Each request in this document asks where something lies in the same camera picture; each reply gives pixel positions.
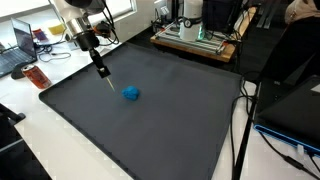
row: cable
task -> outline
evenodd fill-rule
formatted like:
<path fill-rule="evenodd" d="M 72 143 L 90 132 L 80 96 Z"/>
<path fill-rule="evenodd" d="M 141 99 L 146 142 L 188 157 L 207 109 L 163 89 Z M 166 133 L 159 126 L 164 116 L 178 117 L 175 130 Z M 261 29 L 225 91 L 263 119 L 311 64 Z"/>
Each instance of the cable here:
<path fill-rule="evenodd" d="M 155 8 L 155 15 L 156 15 L 157 19 L 161 19 L 157 8 Z"/>
<path fill-rule="evenodd" d="M 309 169 L 305 168 L 303 164 L 301 164 L 300 162 L 296 161 L 295 159 L 293 159 L 290 156 L 286 156 L 284 154 L 282 154 L 281 152 L 279 152 L 276 148 L 274 148 L 272 146 L 272 144 L 267 140 L 267 138 L 261 133 L 259 132 L 259 134 L 262 136 L 263 140 L 269 145 L 269 147 L 276 152 L 280 157 L 282 157 L 282 159 L 284 161 L 286 161 L 287 163 L 289 163 L 290 165 L 292 165 L 293 167 L 297 168 L 298 170 L 304 171 L 305 173 L 309 174 L 310 176 L 312 176 L 313 178 L 320 180 L 320 178 L 318 176 L 316 176 L 314 173 L 312 173 Z"/>
<path fill-rule="evenodd" d="M 223 36 L 219 36 L 219 35 L 217 35 L 217 34 L 214 34 L 213 31 L 209 31 L 209 30 L 206 30 L 205 33 L 211 35 L 210 38 L 207 37 L 208 40 L 211 40 L 213 37 L 216 37 L 216 38 L 218 38 L 218 39 L 225 40 L 225 41 L 227 41 L 227 42 L 229 42 L 229 43 L 233 43 L 233 42 L 236 42 L 236 41 L 237 41 L 237 40 L 234 40 L 234 39 L 236 39 L 236 38 L 230 37 L 230 35 L 225 34 L 225 33 L 222 33 L 222 34 L 224 35 L 224 37 L 223 37 Z"/>
<path fill-rule="evenodd" d="M 313 160 L 313 158 L 312 158 L 312 155 L 311 155 L 311 154 L 309 154 L 309 158 L 311 159 L 312 163 L 314 164 L 314 166 L 317 168 L 317 170 L 318 170 L 318 171 L 319 171 L 319 173 L 320 173 L 319 166 L 318 166 L 318 165 L 317 165 L 317 163 Z"/>
<path fill-rule="evenodd" d="M 115 31 L 115 27 L 114 27 L 114 22 L 113 22 L 112 15 L 111 15 L 111 13 L 110 13 L 110 11 L 109 11 L 109 8 L 108 8 L 108 6 L 107 6 L 107 3 L 106 3 L 104 0 L 102 0 L 102 2 L 103 2 L 105 8 L 106 8 L 107 11 L 108 11 L 108 14 L 109 14 L 109 16 L 110 16 L 110 19 L 108 18 L 108 16 L 107 16 L 104 12 L 103 12 L 103 15 L 104 15 L 104 17 L 107 19 L 109 25 L 111 25 L 111 32 L 112 32 L 113 35 L 115 36 L 115 39 L 112 40 L 111 38 L 107 38 L 107 39 L 110 41 L 110 43 L 109 43 L 109 44 L 100 44 L 100 46 L 110 46 L 110 45 L 112 45 L 112 44 L 119 44 L 120 41 L 119 41 L 118 35 L 117 35 L 116 31 Z"/>
<path fill-rule="evenodd" d="M 176 28 L 180 28 L 180 23 L 182 22 L 183 22 L 183 16 L 178 16 L 173 21 L 173 23 L 176 25 Z"/>
<path fill-rule="evenodd" d="M 241 57 L 241 55 L 242 55 L 242 51 L 243 51 L 243 42 L 242 42 L 242 36 L 241 36 L 241 34 L 237 31 L 237 30 L 235 30 L 235 29 L 233 29 L 233 34 L 236 36 L 235 37 L 235 39 L 236 39 L 236 41 L 234 41 L 235 42 L 235 44 L 233 43 L 233 46 L 235 47 L 235 49 L 237 50 L 236 52 L 236 58 L 235 58 L 235 65 L 234 65 L 234 67 L 233 67 L 233 69 L 232 69 L 232 72 L 235 72 L 235 73 L 238 73 L 238 74 L 241 74 L 240 73 L 240 57 Z"/>
<path fill-rule="evenodd" d="M 43 55 L 49 55 L 50 56 L 50 59 L 48 59 L 48 60 L 44 60 L 44 59 L 42 59 L 41 57 L 43 56 Z M 57 55 L 66 55 L 65 57 L 55 57 L 55 58 L 53 58 L 53 56 L 57 56 Z M 39 60 L 41 60 L 42 62 L 50 62 L 50 61 L 52 61 L 52 60 L 60 60 L 60 59 L 67 59 L 67 58 L 69 58 L 69 57 L 71 57 L 71 54 L 70 53 L 68 53 L 68 52 L 64 52 L 64 53 L 43 53 L 43 54 L 39 54 Z"/>
<path fill-rule="evenodd" d="M 246 106 L 246 109 L 247 109 L 247 113 L 248 113 L 248 115 L 249 115 L 249 100 L 250 101 L 253 101 L 253 96 L 249 96 L 248 95 L 248 92 L 247 92 L 247 90 L 245 89 L 245 87 L 244 87 L 244 83 L 245 83 L 245 81 L 244 81 L 244 78 L 243 77 L 241 77 L 241 79 L 240 79 L 240 82 L 239 82 L 240 84 L 239 84 L 239 88 L 240 88 L 240 93 L 241 93 L 241 95 L 240 96 L 238 96 L 237 98 L 235 98 L 233 101 L 232 101 L 232 106 L 231 106 L 231 117 L 230 117 L 230 139 L 231 139 L 231 151 L 232 151 L 232 180 L 234 180 L 235 179 L 235 164 L 236 164 L 236 162 L 235 162 L 235 150 L 234 150 L 234 140 L 233 140 L 233 113 L 234 113 L 234 110 L 235 110 L 235 105 L 236 105 L 236 103 L 238 102 L 238 100 L 239 99 L 241 99 L 241 98 L 246 98 L 246 102 L 247 102 L 247 106 Z"/>
<path fill-rule="evenodd" d="M 40 53 L 50 53 L 52 51 L 52 46 L 49 45 L 49 46 L 41 46 L 40 47 L 41 50 L 40 51 L 37 51 L 37 54 L 40 54 Z"/>

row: white table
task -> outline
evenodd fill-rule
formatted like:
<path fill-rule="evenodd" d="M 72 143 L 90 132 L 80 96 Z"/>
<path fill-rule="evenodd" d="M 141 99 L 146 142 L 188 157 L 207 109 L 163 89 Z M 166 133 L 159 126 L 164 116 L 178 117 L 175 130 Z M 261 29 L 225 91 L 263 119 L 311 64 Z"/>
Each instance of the white table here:
<path fill-rule="evenodd" d="M 60 45 L 54 51 L 66 50 Z M 49 63 L 38 61 L 35 64 L 53 83 L 57 83 L 91 63 L 88 52 L 75 50 L 71 54 L 71 58 L 66 60 Z M 12 80 L 10 76 L 6 76 L 0 79 L 0 87 L 0 102 L 12 111 L 22 112 L 27 116 L 15 127 L 52 179 L 132 179 L 65 119 L 42 103 L 38 98 L 41 90 L 28 79 Z M 256 87 L 252 83 L 246 83 L 246 88 L 252 95 Z M 241 99 L 234 113 L 236 156 L 247 117 L 245 100 Z M 228 132 L 212 179 L 231 179 L 231 158 Z"/>
<path fill-rule="evenodd" d="M 295 148 L 278 141 L 274 138 L 265 136 L 268 141 L 281 153 L 303 163 L 305 167 L 312 170 L 317 176 L 320 176 L 315 166 L 307 155 L 303 159 L 299 159 L 299 153 Z M 320 159 L 315 157 L 315 162 L 320 165 Z M 313 177 L 303 171 L 299 171 L 274 152 L 267 143 L 262 139 L 261 135 L 251 128 L 247 151 L 243 163 L 241 180 L 314 180 Z"/>

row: green light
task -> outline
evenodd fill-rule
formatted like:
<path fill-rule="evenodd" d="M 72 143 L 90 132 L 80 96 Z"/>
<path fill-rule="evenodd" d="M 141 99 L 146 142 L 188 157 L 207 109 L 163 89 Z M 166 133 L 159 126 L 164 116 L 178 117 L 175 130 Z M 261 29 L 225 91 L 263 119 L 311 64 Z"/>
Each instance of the green light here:
<path fill-rule="evenodd" d="M 198 34 L 198 40 L 202 40 L 203 38 L 204 38 L 204 32 L 203 32 L 203 28 L 201 25 L 200 29 L 199 29 L 199 34 Z"/>

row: blue object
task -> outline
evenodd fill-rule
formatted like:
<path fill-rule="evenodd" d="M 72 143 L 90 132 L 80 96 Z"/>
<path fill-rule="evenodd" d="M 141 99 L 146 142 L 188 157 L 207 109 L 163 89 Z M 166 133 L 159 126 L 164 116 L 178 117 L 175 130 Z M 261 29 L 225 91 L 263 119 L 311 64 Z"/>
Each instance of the blue object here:
<path fill-rule="evenodd" d="M 301 142 L 299 140 L 296 140 L 294 138 L 290 138 L 289 136 L 286 136 L 284 134 L 278 133 L 278 132 L 273 131 L 273 130 L 271 130 L 269 128 L 263 127 L 261 125 L 254 125 L 253 128 L 258 132 L 261 132 L 261 133 L 263 133 L 265 135 L 273 137 L 273 138 L 275 138 L 275 139 L 277 139 L 279 141 L 282 141 L 282 142 L 284 142 L 286 144 L 289 144 L 289 145 L 291 145 L 293 147 L 297 147 L 298 144 L 300 144 L 300 145 L 302 145 L 304 147 L 304 149 L 307 152 L 310 152 L 310 153 L 312 153 L 314 155 L 317 155 L 318 157 L 320 155 L 320 149 L 317 149 L 317 148 L 315 148 L 315 147 L 313 147 L 311 145 L 305 144 L 305 143 L 303 143 L 303 142 Z"/>
<path fill-rule="evenodd" d="M 132 101 L 135 101 L 138 99 L 139 96 L 139 90 L 134 86 L 128 86 L 127 88 L 122 90 L 122 95 Z"/>

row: person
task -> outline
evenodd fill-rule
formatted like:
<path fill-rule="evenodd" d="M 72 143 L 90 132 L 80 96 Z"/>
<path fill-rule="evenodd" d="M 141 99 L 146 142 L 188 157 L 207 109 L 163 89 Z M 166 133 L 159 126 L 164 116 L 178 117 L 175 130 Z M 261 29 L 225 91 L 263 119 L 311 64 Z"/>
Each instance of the person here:
<path fill-rule="evenodd" d="M 272 50 L 259 79 L 285 81 L 308 64 L 296 84 L 320 75 L 320 0 L 295 0 L 286 9 L 288 27 Z"/>

